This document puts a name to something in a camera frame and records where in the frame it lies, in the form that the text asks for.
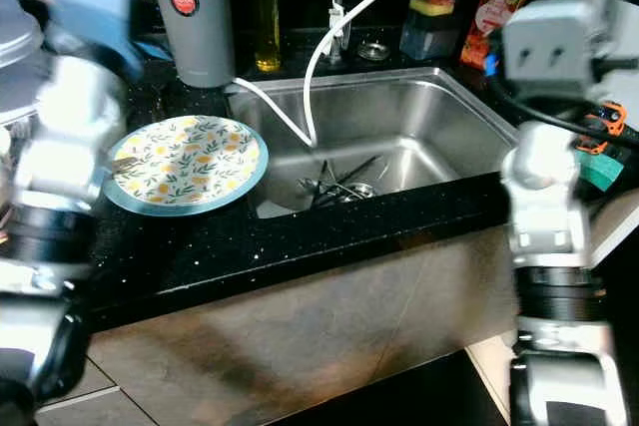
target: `plate with teal rim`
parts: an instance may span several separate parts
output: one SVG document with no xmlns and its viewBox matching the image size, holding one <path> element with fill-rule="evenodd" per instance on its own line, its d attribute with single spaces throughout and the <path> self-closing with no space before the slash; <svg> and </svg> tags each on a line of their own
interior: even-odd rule
<svg viewBox="0 0 639 426">
<path fill-rule="evenodd" d="M 240 122 L 189 115 L 135 131 L 109 158 L 137 160 L 105 182 L 111 202 L 149 216 L 186 216 L 245 195 L 264 175 L 269 152 L 262 137 Z"/>
</svg>

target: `drain strainer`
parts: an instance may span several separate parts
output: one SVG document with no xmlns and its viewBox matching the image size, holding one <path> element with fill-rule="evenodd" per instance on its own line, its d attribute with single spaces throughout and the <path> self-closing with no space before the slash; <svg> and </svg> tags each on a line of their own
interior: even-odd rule
<svg viewBox="0 0 639 426">
<path fill-rule="evenodd" d="M 356 200 L 362 199 L 371 199 L 372 197 L 377 196 L 377 192 L 373 187 L 369 184 L 365 184 L 364 182 L 354 182 L 352 184 L 345 185 L 352 194 L 341 197 L 339 200 L 341 202 L 354 202 Z"/>
</svg>

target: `gray cylinder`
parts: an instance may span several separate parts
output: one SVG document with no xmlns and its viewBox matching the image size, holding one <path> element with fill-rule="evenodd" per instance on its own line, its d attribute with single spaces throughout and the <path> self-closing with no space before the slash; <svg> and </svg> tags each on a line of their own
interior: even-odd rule
<svg viewBox="0 0 639 426">
<path fill-rule="evenodd" d="M 230 0 L 158 0 L 180 79 L 220 87 L 235 77 Z"/>
<path fill-rule="evenodd" d="M 18 0 L 0 0 L 0 68 L 31 55 L 42 39 L 38 21 Z"/>
</svg>

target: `sink basin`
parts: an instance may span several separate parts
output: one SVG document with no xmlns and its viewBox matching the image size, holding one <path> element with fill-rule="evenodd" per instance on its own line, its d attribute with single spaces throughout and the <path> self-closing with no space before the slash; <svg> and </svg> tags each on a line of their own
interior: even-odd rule
<svg viewBox="0 0 639 426">
<path fill-rule="evenodd" d="M 302 79 L 258 85 L 306 130 Z M 386 195 L 496 172 L 514 145 L 515 130 L 437 68 L 314 79 L 313 151 L 257 96 L 236 86 L 227 93 L 231 116 L 269 147 L 267 173 L 250 193 L 262 218 L 308 209 L 313 191 L 299 179 L 319 179 L 324 160 L 338 179 L 369 161 L 346 186 Z"/>
</svg>

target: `cooking oil bottle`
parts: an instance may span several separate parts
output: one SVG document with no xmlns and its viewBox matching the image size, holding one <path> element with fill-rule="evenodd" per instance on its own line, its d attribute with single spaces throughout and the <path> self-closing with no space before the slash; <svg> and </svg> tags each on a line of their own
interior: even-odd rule
<svg viewBox="0 0 639 426">
<path fill-rule="evenodd" d="M 280 67 L 280 15 L 278 0 L 253 0 L 256 28 L 256 65 L 262 72 Z"/>
</svg>

